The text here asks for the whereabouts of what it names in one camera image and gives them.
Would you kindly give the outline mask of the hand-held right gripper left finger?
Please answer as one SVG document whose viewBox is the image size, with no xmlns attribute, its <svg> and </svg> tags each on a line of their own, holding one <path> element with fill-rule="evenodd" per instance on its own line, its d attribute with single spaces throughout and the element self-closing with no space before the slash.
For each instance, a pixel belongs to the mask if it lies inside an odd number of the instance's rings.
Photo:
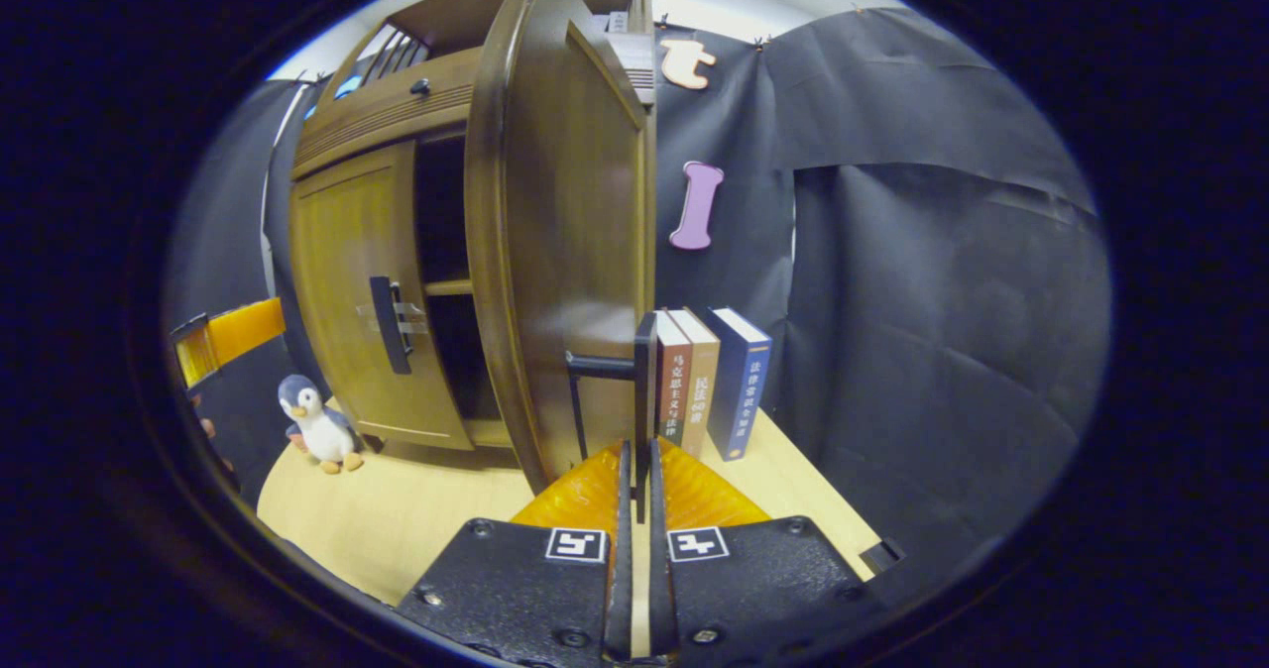
<svg viewBox="0 0 1269 668">
<path fill-rule="evenodd" d="M 509 664 L 629 659 L 632 450 L 621 441 L 555 483 L 588 517 L 476 517 L 400 601 L 426 632 Z"/>
</svg>

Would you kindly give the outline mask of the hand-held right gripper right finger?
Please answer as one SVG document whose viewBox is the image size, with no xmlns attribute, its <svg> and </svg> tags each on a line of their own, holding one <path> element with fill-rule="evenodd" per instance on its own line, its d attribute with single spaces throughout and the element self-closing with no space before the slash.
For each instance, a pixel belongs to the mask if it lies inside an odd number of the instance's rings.
<svg viewBox="0 0 1269 668">
<path fill-rule="evenodd" d="M 648 645 L 675 662 L 807 662 L 876 629 L 883 605 L 805 516 L 670 519 L 695 460 L 648 451 Z"/>
</svg>

